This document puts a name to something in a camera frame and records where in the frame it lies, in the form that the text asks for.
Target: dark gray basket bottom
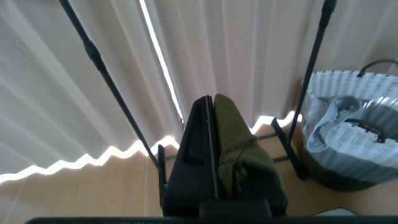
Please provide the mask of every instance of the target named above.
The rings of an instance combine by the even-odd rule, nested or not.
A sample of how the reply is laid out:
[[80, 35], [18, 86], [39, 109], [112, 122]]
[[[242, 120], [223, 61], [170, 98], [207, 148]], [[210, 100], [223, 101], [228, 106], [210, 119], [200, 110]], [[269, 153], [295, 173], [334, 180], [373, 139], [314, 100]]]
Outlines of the dark gray basket bottom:
[[300, 157], [302, 164], [310, 176], [330, 189], [341, 192], [354, 192], [377, 185], [374, 182], [345, 177], [332, 170], [328, 170], [321, 166], [305, 149], [300, 150]]

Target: white woven basket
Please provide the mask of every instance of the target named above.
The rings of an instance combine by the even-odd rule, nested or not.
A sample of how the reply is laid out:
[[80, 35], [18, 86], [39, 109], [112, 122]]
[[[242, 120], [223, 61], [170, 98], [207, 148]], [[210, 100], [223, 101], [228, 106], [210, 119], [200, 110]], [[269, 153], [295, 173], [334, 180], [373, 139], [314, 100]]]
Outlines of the white woven basket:
[[[351, 70], [312, 74], [302, 107], [304, 146], [321, 166], [340, 175], [375, 183], [398, 178], [398, 77], [358, 74]], [[341, 122], [321, 139], [326, 147], [313, 150], [308, 139], [314, 122], [319, 122], [327, 109], [320, 104], [314, 112], [314, 100], [337, 96], [355, 97], [360, 105], [356, 118], [381, 127], [386, 133], [385, 142], [377, 142], [379, 136], [375, 133]]]

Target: light under curtain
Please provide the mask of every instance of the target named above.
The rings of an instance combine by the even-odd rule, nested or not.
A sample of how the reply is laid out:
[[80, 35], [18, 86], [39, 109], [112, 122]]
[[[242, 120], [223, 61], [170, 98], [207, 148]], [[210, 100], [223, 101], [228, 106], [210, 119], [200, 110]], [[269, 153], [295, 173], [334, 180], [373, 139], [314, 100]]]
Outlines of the light under curtain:
[[[203, 95], [231, 97], [250, 127], [286, 117], [322, 3], [71, 1], [151, 146], [179, 141], [181, 116]], [[315, 70], [396, 58], [397, 10], [393, 0], [340, 1]], [[137, 141], [58, 1], [1, 1], [0, 36], [0, 174], [98, 159]], [[374, 69], [398, 72], [383, 66]]]

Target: basket handle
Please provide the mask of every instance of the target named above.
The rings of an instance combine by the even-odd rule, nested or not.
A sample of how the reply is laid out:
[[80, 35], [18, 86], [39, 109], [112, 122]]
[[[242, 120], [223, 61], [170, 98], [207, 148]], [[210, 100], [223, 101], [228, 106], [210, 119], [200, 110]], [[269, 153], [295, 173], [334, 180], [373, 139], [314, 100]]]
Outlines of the basket handle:
[[373, 66], [373, 65], [375, 65], [375, 64], [387, 63], [387, 62], [389, 62], [389, 63], [394, 63], [394, 64], [398, 65], [398, 62], [397, 62], [396, 60], [394, 60], [394, 59], [388, 59], [388, 58], [386, 58], [386, 59], [375, 60], [374, 62], [371, 62], [371, 63], [365, 65], [365, 66], [361, 69], [361, 71], [358, 73], [357, 77], [362, 77], [362, 76], [365, 74], [365, 70], [368, 69], [369, 67], [371, 67], [371, 66]]
[[379, 143], [385, 143], [386, 141], [386, 133], [384, 130], [375, 124], [372, 124], [369, 121], [366, 121], [364, 119], [346, 119], [345, 122], [350, 122], [350, 123], [358, 123], [358, 127], [365, 129], [366, 131], [371, 131], [373, 133], [378, 132], [379, 134], [377, 135], [377, 142]]

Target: laundry basket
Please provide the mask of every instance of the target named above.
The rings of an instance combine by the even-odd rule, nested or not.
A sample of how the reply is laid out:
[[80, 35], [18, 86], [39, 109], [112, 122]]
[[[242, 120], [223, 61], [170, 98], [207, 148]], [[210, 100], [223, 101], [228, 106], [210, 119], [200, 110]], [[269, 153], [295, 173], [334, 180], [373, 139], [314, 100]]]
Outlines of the laundry basket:
[[321, 184], [350, 192], [398, 178], [398, 77], [361, 71], [315, 72], [303, 102], [300, 152]]

